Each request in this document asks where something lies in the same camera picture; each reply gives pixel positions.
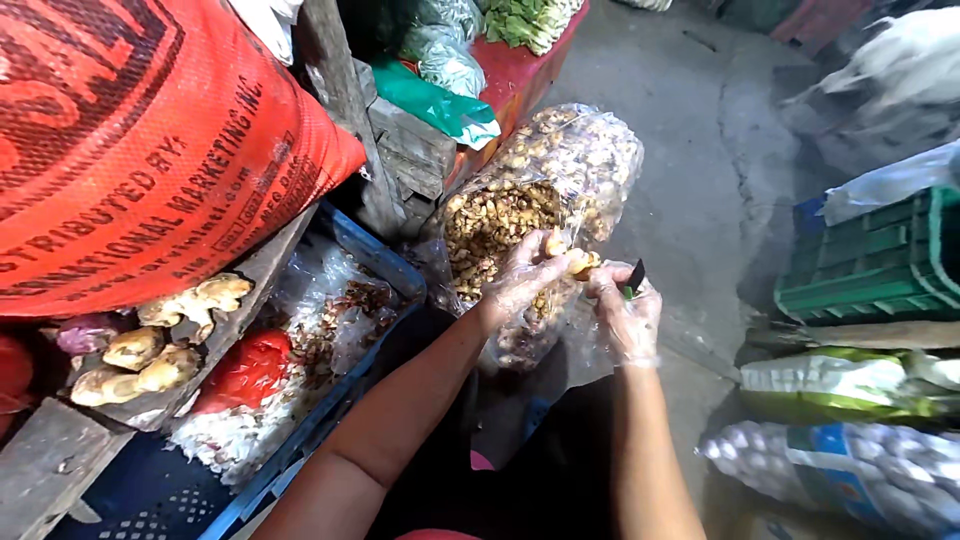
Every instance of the leafy vegetable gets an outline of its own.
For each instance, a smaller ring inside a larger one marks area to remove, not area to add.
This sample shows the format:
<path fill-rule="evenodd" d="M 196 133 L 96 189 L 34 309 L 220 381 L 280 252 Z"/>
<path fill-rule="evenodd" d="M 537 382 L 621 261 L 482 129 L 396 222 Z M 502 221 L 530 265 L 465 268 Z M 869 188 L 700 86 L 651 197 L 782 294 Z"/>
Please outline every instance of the leafy vegetable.
<path fill-rule="evenodd" d="M 526 45 L 537 56 L 546 54 L 582 5 L 583 0 L 491 0 L 487 41 Z"/>

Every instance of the white bag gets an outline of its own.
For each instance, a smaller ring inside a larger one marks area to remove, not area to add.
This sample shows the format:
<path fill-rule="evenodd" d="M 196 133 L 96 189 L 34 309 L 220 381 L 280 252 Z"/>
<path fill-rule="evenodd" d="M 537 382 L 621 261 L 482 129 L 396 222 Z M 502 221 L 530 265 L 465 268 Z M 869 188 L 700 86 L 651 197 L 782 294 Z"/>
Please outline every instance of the white bag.
<path fill-rule="evenodd" d="M 960 188 L 960 140 L 862 174 L 827 190 L 817 212 L 829 227 L 892 205 L 934 185 Z"/>

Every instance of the disposable glove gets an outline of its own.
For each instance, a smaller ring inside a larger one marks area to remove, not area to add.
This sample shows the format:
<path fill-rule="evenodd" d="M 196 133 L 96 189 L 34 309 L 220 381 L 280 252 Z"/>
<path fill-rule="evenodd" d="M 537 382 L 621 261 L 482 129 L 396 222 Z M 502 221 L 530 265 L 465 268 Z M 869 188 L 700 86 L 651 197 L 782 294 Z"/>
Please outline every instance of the disposable glove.
<path fill-rule="evenodd" d="M 589 271 L 587 297 L 597 299 L 593 312 L 616 351 L 615 365 L 657 367 L 657 326 L 663 299 L 646 279 L 633 300 L 626 300 L 620 288 L 633 273 L 626 262 L 607 260 Z"/>
<path fill-rule="evenodd" d="M 516 318 L 529 307 L 544 287 L 564 274 L 570 264 L 565 255 L 548 258 L 546 238 L 550 231 L 531 231 L 508 255 L 500 272 L 483 288 L 485 319 L 494 328 Z"/>

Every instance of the person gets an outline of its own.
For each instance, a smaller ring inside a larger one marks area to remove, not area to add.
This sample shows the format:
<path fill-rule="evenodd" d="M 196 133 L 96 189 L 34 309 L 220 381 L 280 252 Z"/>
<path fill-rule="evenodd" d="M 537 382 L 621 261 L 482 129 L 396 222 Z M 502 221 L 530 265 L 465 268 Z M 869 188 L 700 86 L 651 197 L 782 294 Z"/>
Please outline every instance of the person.
<path fill-rule="evenodd" d="M 384 343 L 390 373 L 307 460 L 253 540 L 706 537 L 657 375 L 660 294 L 644 280 L 625 301 L 629 264 L 606 261 L 588 275 L 613 375 L 568 390 L 502 470 L 470 469 L 473 368 L 491 333 L 569 264 L 545 255 L 548 235 L 527 234 L 459 319 L 398 324 L 391 334 L 416 350 Z"/>

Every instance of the forearm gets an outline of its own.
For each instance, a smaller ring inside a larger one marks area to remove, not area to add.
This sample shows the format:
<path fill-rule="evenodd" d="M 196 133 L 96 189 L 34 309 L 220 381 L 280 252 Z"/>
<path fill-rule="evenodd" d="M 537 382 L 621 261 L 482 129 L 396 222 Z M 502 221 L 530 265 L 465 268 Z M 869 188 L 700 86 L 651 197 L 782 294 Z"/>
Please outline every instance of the forearm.
<path fill-rule="evenodd" d="M 616 370 L 613 496 L 626 540 L 706 538 L 670 438 L 657 370 Z"/>
<path fill-rule="evenodd" d="M 419 355 L 378 383 L 318 449 L 389 488 L 443 419 L 488 337 L 471 309 Z"/>
<path fill-rule="evenodd" d="M 375 385 L 294 478 L 257 538 L 363 538 L 456 398 L 495 324 L 483 306 Z"/>

